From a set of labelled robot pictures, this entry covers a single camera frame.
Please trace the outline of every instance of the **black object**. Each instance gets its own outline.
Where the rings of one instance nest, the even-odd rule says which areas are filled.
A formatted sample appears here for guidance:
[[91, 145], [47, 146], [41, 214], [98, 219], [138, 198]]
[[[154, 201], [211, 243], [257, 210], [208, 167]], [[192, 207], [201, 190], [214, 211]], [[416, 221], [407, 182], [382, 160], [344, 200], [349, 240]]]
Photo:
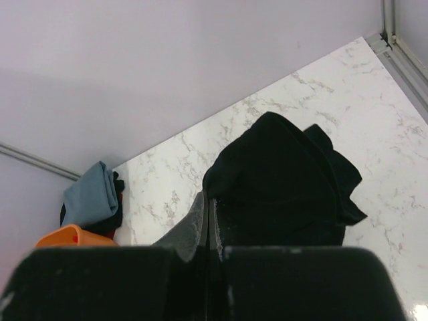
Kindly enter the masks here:
[[[118, 210], [115, 212], [113, 216], [110, 216], [107, 219], [103, 219], [102, 221], [91, 224], [89, 226], [82, 227], [82, 229], [98, 235], [109, 236], [109, 234], [112, 231], [115, 231], [120, 226], [122, 226], [123, 208], [122, 208], [122, 198], [120, 195], [125, 189], [125, 183], [123, 180], [118, 179], [119, 174], [117, 172], [113, 172], [113, 175], [114, 175], [114, 180], [113, 180], [114, 190], [116, 192], [116, 197], [118, 199]], [[60, 225], [62, 225], [62, 221], [64, 220], [66, 213], [67, 213], [66, 206], [63, 204], [61, 208], [61, 213], [60, 213]]]
[[318, 125], [302, 132], [267, 112], [220, 153], [203, 187], [223, 246], [341, 245], [366, 217], [349, 199], [359, 182]]
[[35, 250], [2, 295], [2, 321], [405, 320], [373, 254], [222, 250], [213, 205], [199, 193], [189, 214], [151, 247]]
[[349, 200], [360, 180], [319, 127], [303, 133], [267, 113], [225, 148], [207, 190], [159, 241], [35, 250], [0, 319], [405, 320], [373, 254], [302, 247], [340, 245], [365, 217]]

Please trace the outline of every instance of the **orange object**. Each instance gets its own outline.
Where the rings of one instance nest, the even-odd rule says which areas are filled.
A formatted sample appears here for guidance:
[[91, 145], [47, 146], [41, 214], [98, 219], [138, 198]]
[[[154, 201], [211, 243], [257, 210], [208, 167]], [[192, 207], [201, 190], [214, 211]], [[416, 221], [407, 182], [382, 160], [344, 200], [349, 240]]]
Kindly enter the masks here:
[[41, 246], [118, 246], [113, 240], [84, 231], [76, 224], [69, 224], [42, 237], [36, 247]]

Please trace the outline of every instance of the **marble floor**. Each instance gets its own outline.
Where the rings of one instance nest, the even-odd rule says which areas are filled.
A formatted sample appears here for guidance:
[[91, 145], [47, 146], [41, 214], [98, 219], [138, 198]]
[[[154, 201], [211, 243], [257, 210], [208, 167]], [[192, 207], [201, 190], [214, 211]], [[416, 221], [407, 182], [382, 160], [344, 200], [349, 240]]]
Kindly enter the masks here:
[[152, 244], [177, 224], [219, 152], [266, 111], [316, 123], [360, 171], [351, 199], [368, 218], [345, 246], [374, 252], [410, 320], [428, 320], [428, 126], [365, 40], [328, 54], [120, 165], [121, 245]]

